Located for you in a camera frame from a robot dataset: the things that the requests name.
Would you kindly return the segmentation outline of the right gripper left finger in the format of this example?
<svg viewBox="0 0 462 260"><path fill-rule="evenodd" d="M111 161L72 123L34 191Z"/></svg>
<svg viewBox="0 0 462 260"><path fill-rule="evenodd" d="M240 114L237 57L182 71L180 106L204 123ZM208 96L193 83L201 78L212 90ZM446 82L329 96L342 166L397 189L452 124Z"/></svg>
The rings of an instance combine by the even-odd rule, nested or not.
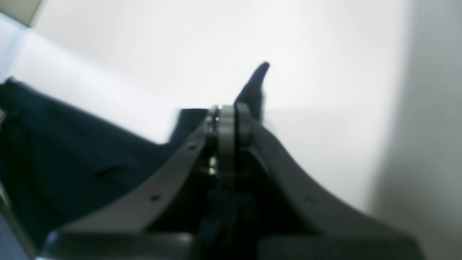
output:
<svg viewBox="0 0 462 260"><path fill-rule="evenodd" d="M235 188L236 109L211 108L202 123L154 176L112 204L52 232L41 260L186 260L195 239L187 233L148 233L179 198L204 151L220 188Z"/></svg>

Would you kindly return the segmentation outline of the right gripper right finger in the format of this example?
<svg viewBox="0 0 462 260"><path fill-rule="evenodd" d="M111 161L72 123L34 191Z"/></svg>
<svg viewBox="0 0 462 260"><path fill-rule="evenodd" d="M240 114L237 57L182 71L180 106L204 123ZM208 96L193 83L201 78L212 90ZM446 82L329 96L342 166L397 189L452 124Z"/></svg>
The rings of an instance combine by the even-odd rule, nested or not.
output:
<svg viewBox="0 0 462 260"><path fill-rule="evenodd" d="M308 176L246 104L235 109L238 146L256 157L272 191L304 228L262 239L259 260L424 259L414 238L353 209Z"/></svg>

